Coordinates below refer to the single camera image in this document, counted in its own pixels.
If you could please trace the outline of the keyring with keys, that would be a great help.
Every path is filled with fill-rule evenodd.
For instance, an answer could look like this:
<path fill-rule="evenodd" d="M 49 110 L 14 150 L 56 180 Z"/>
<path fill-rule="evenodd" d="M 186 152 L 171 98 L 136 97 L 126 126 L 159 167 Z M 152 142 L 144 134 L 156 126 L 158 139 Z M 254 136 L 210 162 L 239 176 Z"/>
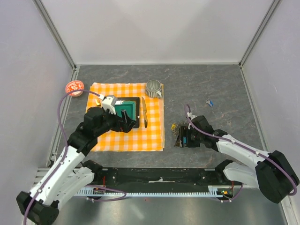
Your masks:
<path fill-rule="evenodd" d="M 179 134 L 179 128 L 182 127 L 182 126 L 184 126 L 184 127 L 188 126 L 188 122 L 186 122 L 186 121 L 179 121 L 179 122 L 173 123 L 171 125 L 171 132 L 172 132 L 172 134 L 174 136 L 177 136 Z"/>

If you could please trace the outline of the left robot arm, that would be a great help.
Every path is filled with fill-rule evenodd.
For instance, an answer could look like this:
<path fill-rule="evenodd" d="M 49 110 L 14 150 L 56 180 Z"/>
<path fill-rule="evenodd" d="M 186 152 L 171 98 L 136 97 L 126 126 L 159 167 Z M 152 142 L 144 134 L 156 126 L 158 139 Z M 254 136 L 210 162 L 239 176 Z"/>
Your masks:
<path fill-rule="evenodd" d="M 16 198 L 24 222 L 31 220 L 37 225 L 51 225 L 62 207 L 84 186 L 99 184 L 103 179 L 102 167 L 89 160 L 69 177 L 73 169 L 89 154 L 98 137 L 112 130 L 128 133 L 135 126 L 125 110 L 121 116 L 110 114 L 100 107 L 91 107 L 83 122 L 73 132 L 59 160 L 30 192 L 20 192 Z"/>

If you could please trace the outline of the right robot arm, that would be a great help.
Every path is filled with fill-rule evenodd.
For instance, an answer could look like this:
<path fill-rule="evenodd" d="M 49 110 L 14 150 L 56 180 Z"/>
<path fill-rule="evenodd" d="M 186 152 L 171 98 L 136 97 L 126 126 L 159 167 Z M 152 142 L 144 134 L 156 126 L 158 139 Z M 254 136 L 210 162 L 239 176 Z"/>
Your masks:
<path fill-rule="evenodd" d="M 220 163 L 215 172 L 219 184 L 237 181 L 257 188 L 271 202 L 280 203 L 297 193 L 300 183 L 285 155 L 256 149 L 233 138 L 221 129 L 214 129 L 204 116 L 188 115 L 188 123 L 178 125 L 176 146 L 206 148 L 232 157 Z"/>

